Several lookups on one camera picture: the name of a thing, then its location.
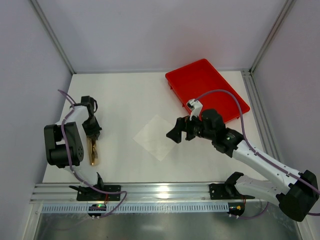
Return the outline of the gold knife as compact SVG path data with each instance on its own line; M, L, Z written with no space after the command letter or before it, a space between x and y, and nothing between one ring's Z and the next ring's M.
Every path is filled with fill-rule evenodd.
M99 163L97 140L90 137L87 137L86 140L88 147L89 164L91 166L96 166Z

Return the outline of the white paper napkin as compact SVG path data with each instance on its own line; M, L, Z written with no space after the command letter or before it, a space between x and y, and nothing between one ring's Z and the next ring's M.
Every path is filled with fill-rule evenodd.
M155 115L134 137L133 140L158 161L162 161L176 143L166 137L173 125Z

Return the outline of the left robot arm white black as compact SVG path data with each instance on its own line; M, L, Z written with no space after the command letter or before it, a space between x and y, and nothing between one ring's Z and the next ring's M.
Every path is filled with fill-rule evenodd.
M82 96L80 102L70 100L67 115L59 122L44 127L47 163L69 172L80 184L81 195L91 191L103 193L103 180L95 169L97 141L102 131L95 116L97 101Z

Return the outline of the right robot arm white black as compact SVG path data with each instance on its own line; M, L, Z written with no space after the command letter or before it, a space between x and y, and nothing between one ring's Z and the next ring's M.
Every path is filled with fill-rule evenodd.
M182 133L186 133L187 141L196 137L211 141L218 152L246 164L266 179L256 180L234 172L225 181L230 195L238 193L265 200L296 222L311 215L312 207L320 198L316 175L309 170L300 172L260 152L242 133L226 127L216 110L205 110L201 117L177 118L166 137L179 144Z

